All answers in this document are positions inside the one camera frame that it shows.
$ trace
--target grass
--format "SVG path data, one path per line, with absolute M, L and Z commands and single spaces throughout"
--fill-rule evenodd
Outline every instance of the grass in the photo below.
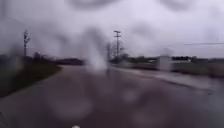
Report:
M 10 93 L 24 89 L 40 80 L 48 78 L 60 71 L 60 69 L 59 66 L 51 62 L 33 62 L 25 64 L 24 68 L 12 78 Z
M 158 70 L 157 64 L 132 64 L 131 68 Z M 172 72 L 209 76 L 214 78 L 224 78 L 224 63 L 222 62 L 208 62 L 208 63 L 175 63 L 172 65 Z

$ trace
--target asphalt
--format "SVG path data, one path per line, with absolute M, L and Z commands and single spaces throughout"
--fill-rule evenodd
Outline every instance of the asphalt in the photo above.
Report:
M 223 128 L 222 97 L 114 69 L 66 66 L 2 99 L 0 112 L 10 128 Z

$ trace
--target sky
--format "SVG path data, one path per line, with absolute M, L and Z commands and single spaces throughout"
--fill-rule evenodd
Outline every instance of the sky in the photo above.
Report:
M 224 45 L 199 45 L 224 43 L 222 0 L 7 0 L 1 9 L 0 52 L 22 47 L 27 29 L 29 54 L 80 57 L 88 52 L 86 38 L 112 43 L 120 30 L 131 56 L 169 49 L 172 55 L 224 57 Z

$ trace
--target gray sky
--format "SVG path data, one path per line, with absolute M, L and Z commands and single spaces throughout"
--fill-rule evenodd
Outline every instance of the gray sky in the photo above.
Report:
M 126 51 L 135 56 L 157 56 L 169 48 L 174 55 L 224 57 L 224 45 L 184 45 L 224 43 L 222 0 L 106 0 L 87 7 L 76 2 L 84 0 L 7 1 L 11 19 L 1 18 L 1 43 L 22 44 L 18 40 L 27 28 L 30 53 L 80 56 L 81 37 L 96 28 L 104 42 L 121 30 Z M 9 38 L 12 33 L 15 39 Z

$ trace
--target road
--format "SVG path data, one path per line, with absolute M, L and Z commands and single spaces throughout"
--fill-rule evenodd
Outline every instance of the road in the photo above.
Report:
M 223 108 L 221 94 L 75 66 L 0 102 L 10 128 L 223 128 Z

